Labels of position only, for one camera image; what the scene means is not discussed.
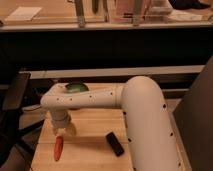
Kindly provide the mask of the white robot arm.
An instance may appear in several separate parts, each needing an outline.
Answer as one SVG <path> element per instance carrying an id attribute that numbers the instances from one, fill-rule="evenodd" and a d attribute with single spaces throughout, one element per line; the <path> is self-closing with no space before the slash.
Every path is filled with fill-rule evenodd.
<path id="1" fill-rule="evenodd" d="M 69 93 L 63 83 L 53 85 L 41 98 L 55 128 L 69 125 L 73 108 L 118 108 L 124 114 L 126 134 L 136 171 L 181 171 L 176 137 L 159 85 L 135 76 L 123 85 Z"/>

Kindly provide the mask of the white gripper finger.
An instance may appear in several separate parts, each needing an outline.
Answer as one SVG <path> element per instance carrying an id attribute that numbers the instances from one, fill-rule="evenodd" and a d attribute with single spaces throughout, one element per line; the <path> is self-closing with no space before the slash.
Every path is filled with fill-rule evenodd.
<path id="1" fill-rule="evenodd" d="M 54 136 L 61 136 L 62 135 L 62 129 L 53 128 L 52 132 Z"/>
<path id="2" fill-rule="evenodd" d="M 75 136 L 77 134 L 75 125 L 73 123 L 70 123 L 66 128 L 66 132 L 71 136 Z"/>

